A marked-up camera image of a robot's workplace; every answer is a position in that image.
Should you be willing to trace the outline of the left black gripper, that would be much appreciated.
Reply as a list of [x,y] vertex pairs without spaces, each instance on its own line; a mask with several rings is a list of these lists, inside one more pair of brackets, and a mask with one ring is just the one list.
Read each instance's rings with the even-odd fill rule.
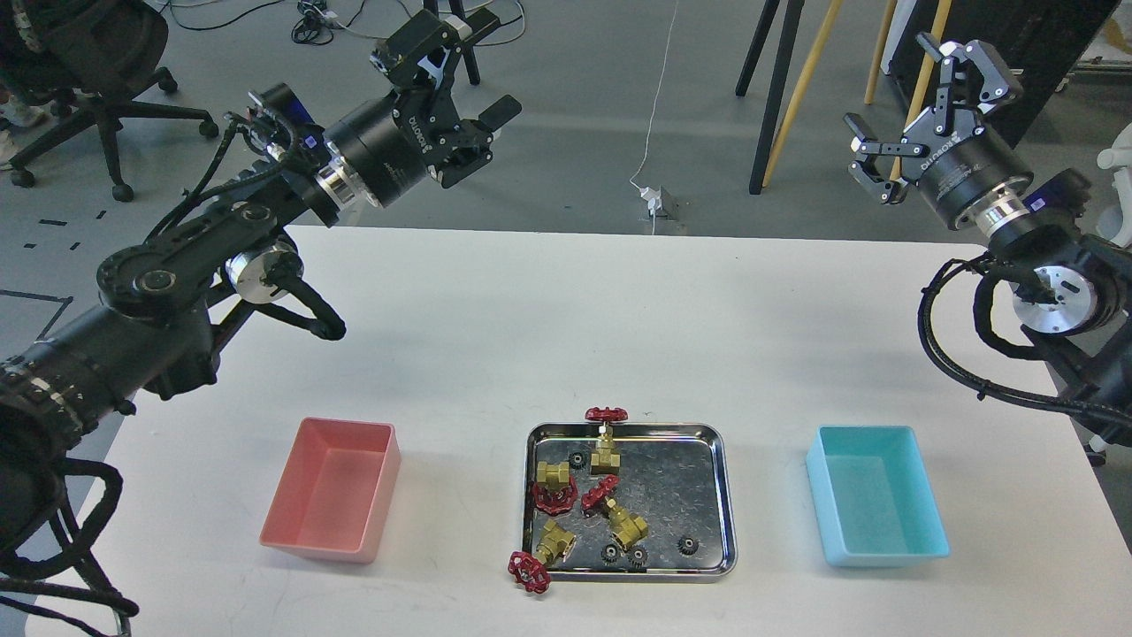
[[498,28],[490,11],[465,20],[420,11],[375,42],[371,63],[398,89],[357,106],[324,134],[335,165],[355,177],[374,206],[392,205],[424,178],[451,188],[492,162],[494,140],[522,112],[521,102],[501,96],[466,119],[441,83],[455,76],[468,48]]

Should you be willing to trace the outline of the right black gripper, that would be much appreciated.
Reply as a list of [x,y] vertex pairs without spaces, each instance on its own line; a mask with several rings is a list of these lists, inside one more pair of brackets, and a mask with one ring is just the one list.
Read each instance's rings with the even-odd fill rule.
[[988,42],[940,42],[929,32],[918,33],[916,41],[938,64],[933,104],[906,127],[908,143],[881,143],[860,114],[847,112],[844,124],[854,134],[848,171],[877,203],[897,205],[904,201],[904,182],[882,177],[877,160],[904,157],[902,179],[947,229],[1004,229],[1027,214],[1021,197],[1034,171],[983,120],[1014,104],[1024,88]]

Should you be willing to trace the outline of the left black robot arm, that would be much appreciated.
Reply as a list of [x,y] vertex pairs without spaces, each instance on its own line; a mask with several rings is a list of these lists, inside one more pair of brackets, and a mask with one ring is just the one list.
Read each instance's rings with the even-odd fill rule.
[[494,160],[498,130],[521,112],[503,96],[460,117],[456,69],[501,28],[486,7],[441,16],[424,5],[371,63],[391,84],[331,127],[280,83],[251,92],[201,181],[145,242],[98,266],[98,305],[3,362],[3,605],[96,636],[86,622],[26,597],[105,606],[129,636],[136,603],[109,582],[93,546],[125,480],[72,448],[132,395],[169,401],[216,382],[221,351],[251,315],[336,342],[345,322],[302,277],[288,225],[312,212],[325,226],[355,204],[392,205],[424,178],[449,188]]

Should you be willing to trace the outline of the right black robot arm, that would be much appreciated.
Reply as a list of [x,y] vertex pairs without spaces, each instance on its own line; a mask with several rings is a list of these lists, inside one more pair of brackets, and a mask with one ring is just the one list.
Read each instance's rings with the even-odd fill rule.
[[[987,250],[945,262],[921,291],[917,329],[931,363],[972,388],[978,398],[1060,412],[1091,432],[1088,451],[1127,447],[1129,322],[1088,354],[1072,337],[1129,315],[1129,250],[1084,233],[1077,219],[1090,182],[1073,169],[1030,192],[1034,173],[986,117],[1021,96],[998,50],[987,42],[917,42],[938,67],[937,96],[906,124],[900,140],[882,143],[858,114],[848,171],[878,203],[900,204],[917,190],[947,229],[979,229]],[[1015,360],[1040,360],[1064,380],[1057,395],[1032,394],[980,378],[942,348],[931,312],[947,282],[978,275],[974,328],[979,339]]]

